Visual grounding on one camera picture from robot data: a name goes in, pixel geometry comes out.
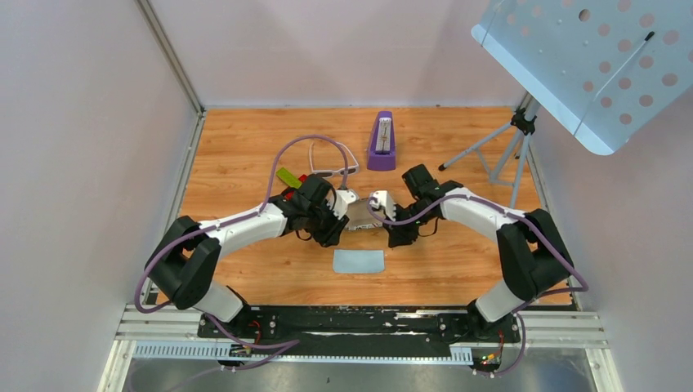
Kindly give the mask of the white frame sunglasses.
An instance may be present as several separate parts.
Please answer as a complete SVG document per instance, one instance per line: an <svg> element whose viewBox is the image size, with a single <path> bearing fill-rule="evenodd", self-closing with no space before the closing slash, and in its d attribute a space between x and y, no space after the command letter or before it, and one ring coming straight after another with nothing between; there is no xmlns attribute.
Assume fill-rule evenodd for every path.
<svg viewBox="0 0 693 392"><path fill-rule="evenodd" d="M312 174L327 179L335 176L344 176L345 174L351 176L360 172L360 164L351 150L342 142L337 142L337 145L340 149L338 157L340 158L341 164L339 167L327 168L315 164L315 143L310 144L308 149L308 159Z"/></svg>

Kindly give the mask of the light blue cleaning cloth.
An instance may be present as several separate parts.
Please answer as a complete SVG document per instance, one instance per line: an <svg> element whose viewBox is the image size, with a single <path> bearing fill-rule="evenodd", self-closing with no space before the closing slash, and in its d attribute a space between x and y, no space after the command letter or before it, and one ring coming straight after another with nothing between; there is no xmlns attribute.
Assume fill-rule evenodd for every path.
<svg viewBox="0 0 693 392"><path fill-rule="evenodd" d="M382 250L343 250L333 253L333 271L337 274L379 274L385 270Z"/></svg>

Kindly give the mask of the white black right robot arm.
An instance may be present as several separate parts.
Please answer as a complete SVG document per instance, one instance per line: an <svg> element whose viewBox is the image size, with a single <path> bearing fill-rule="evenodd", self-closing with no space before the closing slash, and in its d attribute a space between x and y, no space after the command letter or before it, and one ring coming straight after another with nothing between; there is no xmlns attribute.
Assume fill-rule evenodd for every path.
<svg viewBox="0 0 693 392"><path fill-rule="evenodd" d="M383 214L380 221L390 248L415 243L421 226L439 220L463 225L498 246L502 278L467 306L466 329L474 339L489 340L513 313L574 274L574 263L547 211L501 206L454 180L440 183L422 164L402 179L414 199L410 205L395 203L387 191L369 196L369 212Z"/></svg>

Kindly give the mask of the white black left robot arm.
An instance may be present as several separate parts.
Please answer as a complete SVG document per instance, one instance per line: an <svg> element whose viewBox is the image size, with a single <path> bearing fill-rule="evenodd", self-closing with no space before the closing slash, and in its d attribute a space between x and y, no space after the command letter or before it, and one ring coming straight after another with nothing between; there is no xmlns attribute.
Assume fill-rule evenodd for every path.
<svg viewBox="0 0 693 392"><path fill-rule="evenodd" d="M254 243L305 231L321 247L338 245L357 195L309 175L265 203L219 220L176 219L145 265L149 278L179 310L194 308L219 320L228 336L250 327L244 300L213 280L219 260Z"/></svg>

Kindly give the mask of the flag pattern glasses case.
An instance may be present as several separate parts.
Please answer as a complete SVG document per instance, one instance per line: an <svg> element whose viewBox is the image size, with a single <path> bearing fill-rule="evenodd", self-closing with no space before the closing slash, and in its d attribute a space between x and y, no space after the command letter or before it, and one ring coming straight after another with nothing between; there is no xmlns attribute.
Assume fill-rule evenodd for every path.
<svg viewBox="0 0 693 392"><path fill-rule="evenodd" d="M362 229L377 229L382 227L382 222L370 214L370 204L367 198L362 198L351 203L346 211L349 218L345 230L357 231Z"/></svg>

